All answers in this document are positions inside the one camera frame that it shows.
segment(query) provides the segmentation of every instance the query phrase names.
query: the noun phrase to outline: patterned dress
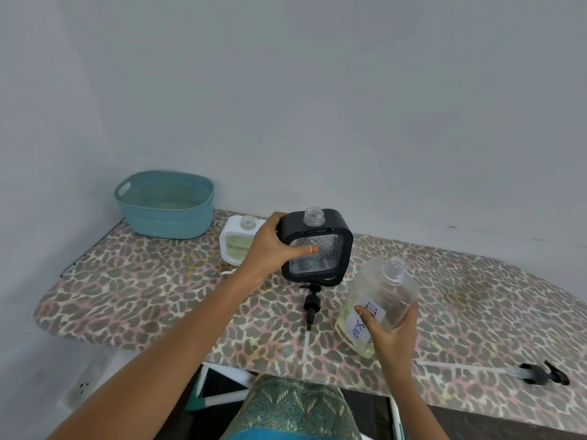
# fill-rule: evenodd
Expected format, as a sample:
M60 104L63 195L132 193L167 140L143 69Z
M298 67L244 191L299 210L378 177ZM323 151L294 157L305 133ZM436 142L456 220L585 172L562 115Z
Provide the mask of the patterned dress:
M338 388L261 375L223 439L261 437L359 440L361 434Z

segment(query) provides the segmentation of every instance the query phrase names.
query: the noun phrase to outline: leopard print surface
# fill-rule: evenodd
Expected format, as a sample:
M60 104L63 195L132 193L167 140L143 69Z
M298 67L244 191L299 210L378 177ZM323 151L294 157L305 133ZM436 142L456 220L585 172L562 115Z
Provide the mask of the leopard print surface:
M34 318L48 333L142 350L176 323L230 269L218 236L231 213L191 240L133 233L124 222L43 297ZM587 433L587 306L548 282L482 256L355 235L345 280L321 292L322 310L304 345L304 289L271 276L248 297L208 362L388 395L376 360L334 332L349 281L371 257L406 259L420 283L415 359L502 367L550 360L569 386L532 386L503 374L414 365L427 403Z

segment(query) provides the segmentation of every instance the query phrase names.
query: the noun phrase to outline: black soap dispenser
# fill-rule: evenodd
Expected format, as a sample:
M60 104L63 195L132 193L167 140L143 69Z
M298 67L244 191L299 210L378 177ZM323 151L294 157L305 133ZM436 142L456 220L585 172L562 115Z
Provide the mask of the black soap dispenser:
M286 214L277 224L277 236L287 245L318 246L313 255L283 264L285 279L326 287L341 283L349 266L353 233L338 211L310 207Z

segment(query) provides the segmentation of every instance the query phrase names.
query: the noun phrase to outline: person's left hand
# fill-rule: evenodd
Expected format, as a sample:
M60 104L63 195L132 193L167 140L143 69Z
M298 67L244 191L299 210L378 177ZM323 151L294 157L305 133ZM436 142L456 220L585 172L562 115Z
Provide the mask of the person's left hand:
M283 244L275 229L286 213L275 212L265 222L253 238L253 243L238 270L246 273L258 287L268 275L275 272L290 259L308 256L318 251L316 245L288 246Z

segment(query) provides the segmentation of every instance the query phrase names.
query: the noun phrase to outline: dark floor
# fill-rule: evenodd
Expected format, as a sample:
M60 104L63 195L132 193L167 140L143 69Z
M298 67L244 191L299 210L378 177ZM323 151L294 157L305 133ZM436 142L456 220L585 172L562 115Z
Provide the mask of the dark floor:
M195 377L177 402L156 440L191 440L196 438L217 440L237 414L241 407L240 402L205 408L191 414L184 412L183 408L186 406L190 391L194 386ZM210 370L202 394L208 397L240 389L244 389L244 387ZM376 440L392 438L389 404L386 398L346 390L343 390L342 393L353 412L361 433ZM584 435L569 434L510 420L499 420L485 415L439 407L431 407L431 409L452 440L587 440L587 436ZM408 432L406 432L406 439L410 439Z

